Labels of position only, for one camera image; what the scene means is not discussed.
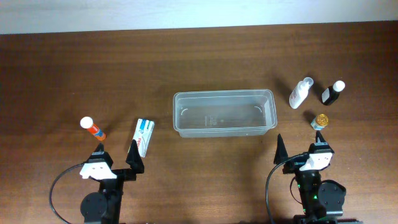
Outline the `small jar gold lid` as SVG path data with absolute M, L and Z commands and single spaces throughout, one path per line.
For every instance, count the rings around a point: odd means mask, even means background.
M 325 114 L 317 115 L 311 122 L 311 126 L 314 130 L 320 131 L 329 124 L 329 118 Z

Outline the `white Panadol box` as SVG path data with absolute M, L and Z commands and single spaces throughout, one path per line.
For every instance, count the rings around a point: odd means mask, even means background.
M 136 129 L 132 139 L 137 143 L 138 153 L 141 157 L 146 156 L 154 126 L 155 123 L 151 120 L 142 118 L 137 120 Z

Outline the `orange tube white cap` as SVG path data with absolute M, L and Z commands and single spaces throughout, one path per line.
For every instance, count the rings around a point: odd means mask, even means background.
M 106 139 L 105 133 L 95 125 L 93 119 L 89 116 L 85 116 L 80 120 L 80 126 L 91 133 L 97 140 L 103 141 Z

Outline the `dark bottle white cap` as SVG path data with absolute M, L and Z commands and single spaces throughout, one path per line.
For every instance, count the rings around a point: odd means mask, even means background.
M 340 92 L 343 91 L 345 88 L 345 83 L 341 80 L 336 81 L 333 85 L 329 86 L 323 93 L 322 93 L 322 104 L 329 106 L 334 101 L 336 101 L 340 95 Z

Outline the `white spray bottle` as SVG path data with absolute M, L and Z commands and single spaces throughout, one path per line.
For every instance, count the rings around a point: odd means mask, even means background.
M 313 85 L 313 79 L 305 77 L 299 81 L 289 96 L 289 105 L 292 109 L 297 109 L 308 96 L 309 89 Z

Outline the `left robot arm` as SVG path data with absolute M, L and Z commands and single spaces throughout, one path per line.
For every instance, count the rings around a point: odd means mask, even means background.
M 99 183 L 99 190 L 88 194 L 81 202 L 80 212 L 85 223 L 118 223 L 125 182 L 135 181 L 144 173 L 144 164 L 139 155 L 137 141 L 132 140 L 127 152 L 129 168 L 112 169 L 113 160 L 102 143 L 83 163 L 80 175 Z

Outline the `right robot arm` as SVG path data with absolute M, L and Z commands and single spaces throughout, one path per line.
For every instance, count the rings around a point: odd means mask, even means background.
M 321 132 L 317 131 L 315 142 L 307 152 L 290 157 L 282 136 L 278 135 L 275 167 L 270 173 L 283 167 L 284 174 L 295 175 L 293 180 L 297 182 L 303 214 L 295 215 L 294 223 L 360 223 L 359 220 L 340 218 L 343 215 L 346 188 L 334 180 L 322 180 L 320 175 L 322 170 L 330 166 L 334 153 Z

